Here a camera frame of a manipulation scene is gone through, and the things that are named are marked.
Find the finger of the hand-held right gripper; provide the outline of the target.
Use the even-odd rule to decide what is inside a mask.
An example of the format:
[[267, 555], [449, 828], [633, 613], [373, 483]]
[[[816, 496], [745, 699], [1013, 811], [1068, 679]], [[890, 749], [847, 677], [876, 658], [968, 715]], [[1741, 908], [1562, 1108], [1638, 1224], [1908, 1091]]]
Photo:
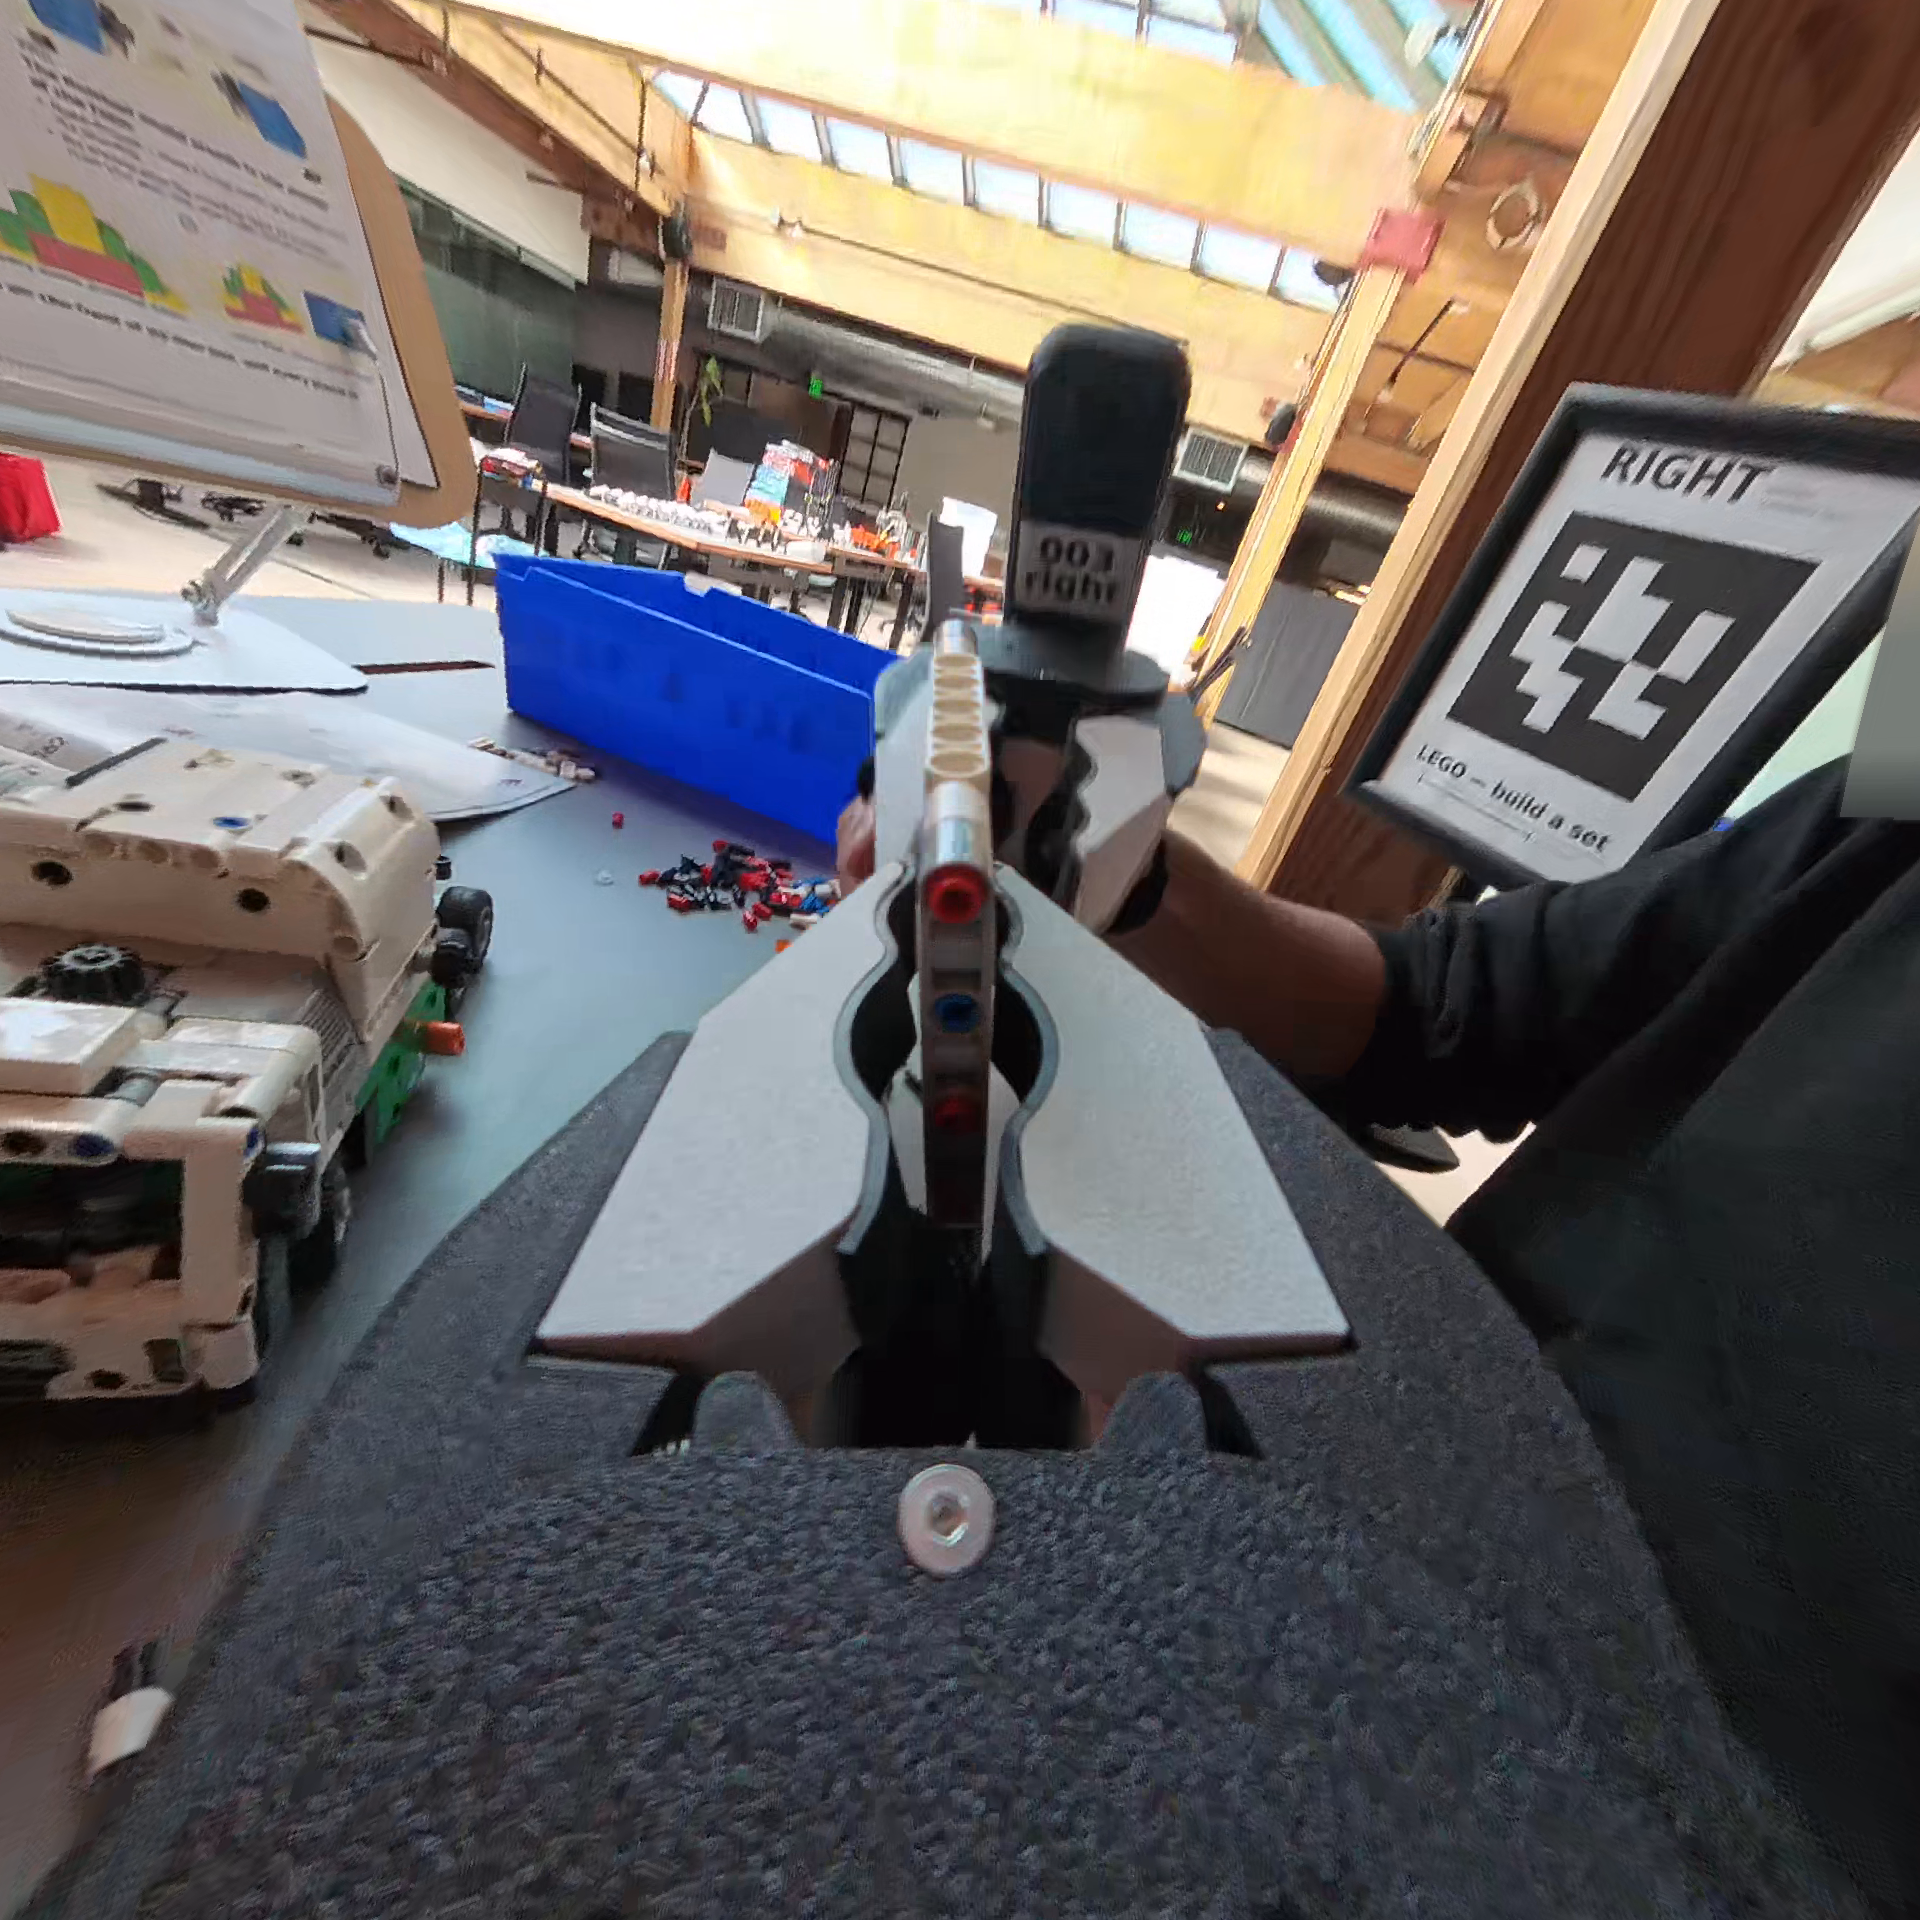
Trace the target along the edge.
[[1071, 726], [1024, 732], [1002, 724], [991, 733], [996, 859], [1053, 904], [1074, 904], [1081, 884], [1074, 834], [1085, 768], [1078, 753]]
[[1146, 876], [1171, 811], [1162, 729], [1134, 715], [1085, 718], [1074, 746], [1085, 772], [1069, 816], [1069, 917], [1104, 936]]

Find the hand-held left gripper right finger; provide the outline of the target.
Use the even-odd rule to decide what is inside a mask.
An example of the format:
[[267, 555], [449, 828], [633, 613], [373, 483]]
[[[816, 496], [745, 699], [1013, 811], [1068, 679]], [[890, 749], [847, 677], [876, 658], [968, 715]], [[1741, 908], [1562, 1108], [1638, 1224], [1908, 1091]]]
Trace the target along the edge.
[[1024, 878], [998, 897], [989, 1443], [1078, 1448], [1136, 1380], [1347, 1349], [1202, 1024]]

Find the tan LEGO Technic beam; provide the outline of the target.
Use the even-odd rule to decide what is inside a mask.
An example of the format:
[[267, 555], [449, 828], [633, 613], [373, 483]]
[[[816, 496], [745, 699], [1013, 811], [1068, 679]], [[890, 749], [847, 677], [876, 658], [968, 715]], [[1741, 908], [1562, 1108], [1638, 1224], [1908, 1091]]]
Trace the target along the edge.
[[876, 866], [914, 1037], [887, 1094], [907, 1201], [951, 1270], [987, 1256], [998, 897], [991, 711], [976, 627], [945, 617], [876, 689]]

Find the person's right forearm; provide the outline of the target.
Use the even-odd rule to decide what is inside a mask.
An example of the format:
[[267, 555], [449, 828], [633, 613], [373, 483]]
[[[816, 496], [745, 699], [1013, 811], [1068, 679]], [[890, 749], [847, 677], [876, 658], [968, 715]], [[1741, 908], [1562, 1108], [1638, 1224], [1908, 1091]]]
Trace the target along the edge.
[[1687, 1098], [1874, 908], [1916, 899], [1916, 824], [1845, 818], [1843, 783], [1831, 761], [1615, 874], [1375, 930], [1382, 1001], [1333, 1106], [1514, 1139], [1589, 1094], [1615, 1117]]

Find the pile of small lego pins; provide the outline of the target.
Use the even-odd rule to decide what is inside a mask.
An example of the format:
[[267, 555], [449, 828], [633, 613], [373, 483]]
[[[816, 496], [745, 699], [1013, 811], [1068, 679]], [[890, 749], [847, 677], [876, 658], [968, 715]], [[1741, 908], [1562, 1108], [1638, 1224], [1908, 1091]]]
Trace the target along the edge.
[[818, 926], [843, 895], [834, 876], [804, 874], [792, 859], [732, 837], [639, 869], [636, 885], [660, 895], [676, 917], [727, 916], [750, 934], [777, 928], [779, 940]]

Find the white lego truck model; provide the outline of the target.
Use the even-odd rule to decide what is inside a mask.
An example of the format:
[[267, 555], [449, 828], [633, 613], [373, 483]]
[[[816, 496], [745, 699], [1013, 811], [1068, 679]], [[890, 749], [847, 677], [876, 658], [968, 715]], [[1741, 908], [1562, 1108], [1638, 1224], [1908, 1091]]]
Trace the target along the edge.
[[3, 1406], [252, 1398], [493, 940], [395, 779], [152, 736], [2, 806]]

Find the thin white lego beam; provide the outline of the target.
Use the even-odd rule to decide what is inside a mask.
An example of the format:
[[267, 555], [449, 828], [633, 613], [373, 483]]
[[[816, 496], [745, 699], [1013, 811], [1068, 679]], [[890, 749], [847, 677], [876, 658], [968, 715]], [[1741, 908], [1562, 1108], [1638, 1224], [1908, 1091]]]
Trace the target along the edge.
[[173, 1691], [158, 1684], [135, 1685], [108, 1697], [90, 1721], [84, 1756], [86, 1781], [94, 1784], [142, 1756], [173, 1704]]

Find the person's right hand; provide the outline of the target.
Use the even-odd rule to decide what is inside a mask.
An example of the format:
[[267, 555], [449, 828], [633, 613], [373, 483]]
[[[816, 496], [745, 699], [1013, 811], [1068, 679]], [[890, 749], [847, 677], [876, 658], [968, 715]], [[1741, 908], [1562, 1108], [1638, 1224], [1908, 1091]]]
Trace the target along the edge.
[[1342, 1080], [1374, 1039], [1385, 1001], [1375, 937], [1347, 917], [1262, 892], [1176, 832], [1162, 855], [1159, 904], [1120, 940], [1130, 962], [1287, 1078]]

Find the blue plastic bin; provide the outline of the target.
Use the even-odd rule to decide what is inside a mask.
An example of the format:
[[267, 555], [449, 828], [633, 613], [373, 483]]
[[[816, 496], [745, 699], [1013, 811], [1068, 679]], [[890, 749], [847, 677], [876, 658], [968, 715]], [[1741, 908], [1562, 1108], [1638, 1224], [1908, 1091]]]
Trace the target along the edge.
[[687, 575], [526, 553], [493, 569], [507, 707], [827, 842], [897, 662]]

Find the cluttered wooden work table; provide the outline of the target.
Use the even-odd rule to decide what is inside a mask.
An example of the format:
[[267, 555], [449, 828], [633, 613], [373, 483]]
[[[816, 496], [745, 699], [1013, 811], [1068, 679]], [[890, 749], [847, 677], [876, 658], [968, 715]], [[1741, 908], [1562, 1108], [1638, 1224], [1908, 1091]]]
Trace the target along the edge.
[[861, 588], [924, 588], [930, 581], [926, 565], [854, 544], [785, 540], [777, 533], [740, 530], [715, 531], [684, 501], [676, 501], [674, 512], [660, 517], [630, 510], [596, 491], [557, 483], [542, 483], [540, 499], [554, 512], [580, 515], [618, 533], [630, 533], [638, 541], [664, 544], [715, 565], [727, 564], [776, 577], [818, 577]]

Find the black office chair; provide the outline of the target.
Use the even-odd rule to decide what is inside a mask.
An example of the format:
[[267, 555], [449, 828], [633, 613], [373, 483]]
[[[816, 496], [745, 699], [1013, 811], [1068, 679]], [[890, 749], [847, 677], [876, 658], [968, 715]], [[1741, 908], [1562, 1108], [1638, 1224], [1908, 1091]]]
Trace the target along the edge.
[[588, 409], [588, 491], [670, 501], [676, 490], [671, 434], [596, 401]]
[[547, 483], [569, 479], [571, 436], [580, 413], [578, 387], [523, 362], [501, 444], [540, 468]]

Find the black framed marker sign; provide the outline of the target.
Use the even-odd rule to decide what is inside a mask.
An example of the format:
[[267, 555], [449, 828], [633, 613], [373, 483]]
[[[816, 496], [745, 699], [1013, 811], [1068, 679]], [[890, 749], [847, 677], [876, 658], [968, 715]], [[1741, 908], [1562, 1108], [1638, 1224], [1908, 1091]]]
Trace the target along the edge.
[[1496, 890], [1715, 828], [1883, 627], [1912, 415], [1574, 383], [1342, 796]]

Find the paper building booklet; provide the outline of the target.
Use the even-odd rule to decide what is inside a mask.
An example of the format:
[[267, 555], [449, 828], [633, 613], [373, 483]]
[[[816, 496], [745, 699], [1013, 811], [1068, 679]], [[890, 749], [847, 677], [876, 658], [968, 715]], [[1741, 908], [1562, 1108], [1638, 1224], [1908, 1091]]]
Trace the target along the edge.
[[571, 782], [376, 711], [364, 695], [310, 689], [182, 691], [3, 684], [2, 742], [78, 773], [152, 738], [279, 755], [394, 779], [435, 824], [489, 818], [573, 790]]

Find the person's body in black clothing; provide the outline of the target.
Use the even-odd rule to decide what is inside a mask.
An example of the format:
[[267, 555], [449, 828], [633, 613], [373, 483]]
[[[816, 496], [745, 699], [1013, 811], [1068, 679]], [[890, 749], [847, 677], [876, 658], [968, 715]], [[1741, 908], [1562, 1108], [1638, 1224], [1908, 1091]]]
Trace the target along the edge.
[[1740, 1733], [1916, 1916], [1916, 897], [1687, 1098], [1536, 1122], [1462, 1238], [1571, 1389]]

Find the wooden post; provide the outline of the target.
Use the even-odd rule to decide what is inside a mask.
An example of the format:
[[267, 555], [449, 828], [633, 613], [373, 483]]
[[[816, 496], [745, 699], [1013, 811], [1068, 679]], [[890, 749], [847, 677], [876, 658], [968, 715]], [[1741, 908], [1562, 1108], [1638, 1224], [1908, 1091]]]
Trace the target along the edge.
[[1663, 2], [1571, 166], [1238, 866], [1396, 923], [1451, 874], [1342, 796], [1571, 383], [1737, 395], [1916, 132], [1917, 5]]

